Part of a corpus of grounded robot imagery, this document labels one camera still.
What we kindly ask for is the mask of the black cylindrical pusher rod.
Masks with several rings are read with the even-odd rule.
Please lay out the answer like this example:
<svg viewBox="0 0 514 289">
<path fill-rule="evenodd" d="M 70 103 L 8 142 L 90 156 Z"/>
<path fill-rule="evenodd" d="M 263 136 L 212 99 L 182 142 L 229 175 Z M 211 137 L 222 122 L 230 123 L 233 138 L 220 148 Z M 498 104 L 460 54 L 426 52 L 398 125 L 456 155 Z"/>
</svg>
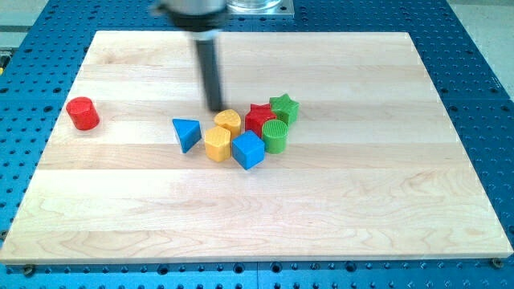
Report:
<svg viewBox="0 0 514 289">
<path fill-rule="evenodd" d="M 213 39 L 195 41 L 206 106 L 211 112 L 223 110 L 222 89 L 218 73 L 218 60 Z"/>
</svg>

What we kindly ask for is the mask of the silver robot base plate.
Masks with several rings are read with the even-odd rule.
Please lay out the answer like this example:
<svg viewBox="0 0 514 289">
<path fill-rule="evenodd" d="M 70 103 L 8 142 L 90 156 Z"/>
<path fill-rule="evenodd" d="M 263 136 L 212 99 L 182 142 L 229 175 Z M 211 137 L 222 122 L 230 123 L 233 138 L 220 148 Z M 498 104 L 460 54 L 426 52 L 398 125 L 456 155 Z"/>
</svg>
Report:
<svg viewBox="0 0 514 289">
<path fill-rule="evenodd" d="M 293 0 L 228 0 L 229 11 L 239 16 L 254 17 L 293 17 Z"/>
</svg>

